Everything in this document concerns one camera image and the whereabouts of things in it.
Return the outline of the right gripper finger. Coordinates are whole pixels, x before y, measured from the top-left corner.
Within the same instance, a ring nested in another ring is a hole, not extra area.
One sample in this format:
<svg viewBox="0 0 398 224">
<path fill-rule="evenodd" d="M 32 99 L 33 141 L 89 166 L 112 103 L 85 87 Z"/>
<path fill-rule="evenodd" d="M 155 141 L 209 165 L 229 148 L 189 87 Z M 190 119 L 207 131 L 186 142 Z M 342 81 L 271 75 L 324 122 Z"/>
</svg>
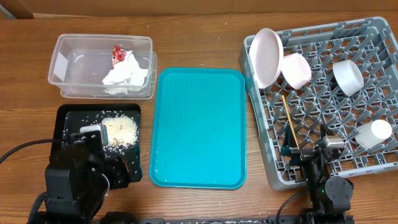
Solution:
<svg viewBox="0 0 398 224">
<path fill-rule="evenodd" d="M 320 133 L 321 133 L 321 137 L 324 138 L 325 136 L 334 136 L 334 132 L 328 128 L 328 126 L 326 124 L 321 124 L 320 125 Z"/>
<path fill-rule="evenodd" d="M 285 126 L 285 135 L 284 135 L 282 148 L 283 150 L 288 150 L 290 148 L 294 149 L 297 148 L 297 140 L 295 137 L 295 133 L 289 124 Z"/>
</svg>

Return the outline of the white cup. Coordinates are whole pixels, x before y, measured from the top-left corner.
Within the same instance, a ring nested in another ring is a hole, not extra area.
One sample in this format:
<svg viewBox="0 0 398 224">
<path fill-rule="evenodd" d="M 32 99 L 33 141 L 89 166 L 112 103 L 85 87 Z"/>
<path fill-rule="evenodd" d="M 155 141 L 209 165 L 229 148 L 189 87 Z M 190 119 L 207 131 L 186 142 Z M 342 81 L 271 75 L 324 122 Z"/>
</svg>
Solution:
<svg viewBox="0 0 398 224">
<path fill-rule="evenodd" d="M 385 141 L 392 134 L 392 126 L 385 120 L 377 119 L 357 128 L 356 142 L 365 148 L 372 148 Z"/>
</svg>

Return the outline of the wooden chopstick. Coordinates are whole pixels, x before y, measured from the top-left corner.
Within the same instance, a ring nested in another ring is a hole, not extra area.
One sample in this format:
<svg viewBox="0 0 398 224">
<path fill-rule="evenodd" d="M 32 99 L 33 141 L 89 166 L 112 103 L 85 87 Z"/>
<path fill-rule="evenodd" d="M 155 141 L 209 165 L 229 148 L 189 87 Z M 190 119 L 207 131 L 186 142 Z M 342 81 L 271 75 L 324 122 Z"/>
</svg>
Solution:
<svg viewBox="0 0 398 224">
<path fill-rule="evenodd" d="M 290 130 L 291 136 L 293 137 L 294 142 L 295 142 L 295 143 L 294 143 L 294 147 L 296 147 L 297 149 L 300 149 L 300 148 L 299 148 L 298 141 L 297 141 L 297 137 L 296 137 L 296 135 L 295 135 L 295 131 L 294 131 L 292 119 L 291 119 L 291 117 L 290 117 L 289 106 L 288 106 L 288 104 L 287 104 L 287 102 L 286 102 L 286 100 L 285 100 L 285 96 L 284 96 L 284 95 L 282 95 L 282 102 L 283 102 L 283 104 L 284 104 L 285 112 L 286 112 L 286 115 L 287 115 L 287 120 L 288 120 L 288 122 L 289 122 L 289 130 Z"/>
</svg>

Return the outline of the grey-white bowl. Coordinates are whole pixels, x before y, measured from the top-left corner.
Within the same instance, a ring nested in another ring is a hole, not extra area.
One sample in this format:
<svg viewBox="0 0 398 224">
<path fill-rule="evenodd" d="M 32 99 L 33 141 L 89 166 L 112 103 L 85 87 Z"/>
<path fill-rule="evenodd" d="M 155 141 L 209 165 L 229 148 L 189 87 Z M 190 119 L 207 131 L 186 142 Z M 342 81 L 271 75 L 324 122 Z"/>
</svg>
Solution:
<svg viewBox="0 0 398 224">
<path fill-rule="evenodd" d="M 346 96 L 352 96 L 363 88 L 362 73 L 352 60 L 336 62 L 332 69 L 335 80 Z"/>
</svg>

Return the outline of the pink bowl with rice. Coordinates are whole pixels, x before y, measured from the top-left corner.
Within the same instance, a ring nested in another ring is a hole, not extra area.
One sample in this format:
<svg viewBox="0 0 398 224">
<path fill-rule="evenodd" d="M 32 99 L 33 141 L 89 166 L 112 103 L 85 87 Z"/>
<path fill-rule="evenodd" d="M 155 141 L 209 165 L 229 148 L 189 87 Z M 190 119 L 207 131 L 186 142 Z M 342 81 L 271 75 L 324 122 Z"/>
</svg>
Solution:
<svg viewBox="0 0 398 224">
<path fill-rule="evenodd" d="M 284 56 L 282 74 L 287 83 L 296 90 L 308 83 L 312 77 L 309 63 L 304 56 L 298 53 Z"/>
</svg>

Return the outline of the pink plate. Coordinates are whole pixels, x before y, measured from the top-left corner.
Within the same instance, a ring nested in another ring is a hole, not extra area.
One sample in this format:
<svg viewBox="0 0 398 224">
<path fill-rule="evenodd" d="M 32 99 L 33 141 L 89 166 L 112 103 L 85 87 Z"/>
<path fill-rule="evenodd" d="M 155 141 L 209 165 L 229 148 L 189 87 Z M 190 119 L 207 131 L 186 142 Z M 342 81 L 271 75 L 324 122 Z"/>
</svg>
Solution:
<svg viewBox="0 0 398 224">
<path fill-rule="evenodd" d="M 282 69 L 284 52 L 280 37 L 272 29 L 261 29 L 252 40 L 249 57 L 258 87 L 271 86 Z"/>
</svg>

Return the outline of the white napkin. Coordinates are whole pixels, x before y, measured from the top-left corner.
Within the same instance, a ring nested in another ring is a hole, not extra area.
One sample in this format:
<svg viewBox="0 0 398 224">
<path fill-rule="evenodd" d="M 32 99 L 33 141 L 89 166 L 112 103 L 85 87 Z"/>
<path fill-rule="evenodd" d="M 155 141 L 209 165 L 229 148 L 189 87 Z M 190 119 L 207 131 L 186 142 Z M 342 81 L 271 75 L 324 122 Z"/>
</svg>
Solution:
<svg viewBox="0 0 398 224">
<path fill-rule="evenodd" d="M 107 85 L 104 92 L 110 95 L 118 93 L 127 94 L 133 88 L 116 88 L 109 85 L 142 86 L 147 77 L 148 69 L 141 68 L 131 51 L 127 51 L 121 62 L 114 64 L 113 69 L 103 78 L 102 82 Z"/>
</svg>

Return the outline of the red foil wrapper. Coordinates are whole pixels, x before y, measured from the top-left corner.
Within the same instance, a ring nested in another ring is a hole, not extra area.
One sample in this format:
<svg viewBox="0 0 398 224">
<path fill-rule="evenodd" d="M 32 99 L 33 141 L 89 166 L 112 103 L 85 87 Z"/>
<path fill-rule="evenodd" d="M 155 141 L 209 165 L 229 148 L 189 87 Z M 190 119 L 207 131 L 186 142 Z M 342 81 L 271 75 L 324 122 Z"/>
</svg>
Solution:
<svg viewBox="0 0 398 224">
<path fill-rule="evenodd" d="M 114 49 L 112 51 L 112 64 L 115 66 L 117 63 L 122 62 L 127 55 L 127 52 L 118 47 L 117 45 L 114 46 Z"/>
</svg>

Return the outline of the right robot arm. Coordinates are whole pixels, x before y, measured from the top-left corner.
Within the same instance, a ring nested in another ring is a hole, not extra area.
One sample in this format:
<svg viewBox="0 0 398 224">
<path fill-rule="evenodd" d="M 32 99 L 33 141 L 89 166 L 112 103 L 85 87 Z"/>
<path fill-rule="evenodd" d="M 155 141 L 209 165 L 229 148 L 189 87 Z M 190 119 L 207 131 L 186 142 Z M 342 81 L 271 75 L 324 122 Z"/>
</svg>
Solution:
<svg viewBox="0 0 398 224">
<path fill-rule="evenodd" d="M 324 124 L 320 125 L 320 142 L 311 149 L 301 149 L 291 125 L 285 127 L 281 154 L 290 157 L 289 165 L 300 167 L 307 188 L 286 200 L 278 209 L 277 223 L 353 223 L 346 216 L 353 196 L 353 183 L 340 176 L 330 174 L 328 163 L 338 159 L 343 152 L 343 140 L 333 134 Z M 281 217 L 283 208 L 297 197 L 308 193 L 311 207 L 303 209 L 292 218 Z"/>
</svg>

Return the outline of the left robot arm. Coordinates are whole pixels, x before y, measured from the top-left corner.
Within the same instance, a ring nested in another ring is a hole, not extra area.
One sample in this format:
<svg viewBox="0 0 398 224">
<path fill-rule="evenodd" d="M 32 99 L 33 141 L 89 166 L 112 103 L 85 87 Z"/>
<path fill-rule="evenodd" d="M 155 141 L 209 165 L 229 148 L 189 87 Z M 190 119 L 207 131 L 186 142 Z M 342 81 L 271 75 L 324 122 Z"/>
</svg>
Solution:
<svg viewBox="0 0 398 224">
<path fill-rule="evenodd" d="M 109 190 L 142 179 L 139 154 L 106 158 L 101 146 L 66 146 L 50 153 L 47 190 L 35 200 L 28 223 L 90 223 Z"/>
</svg>

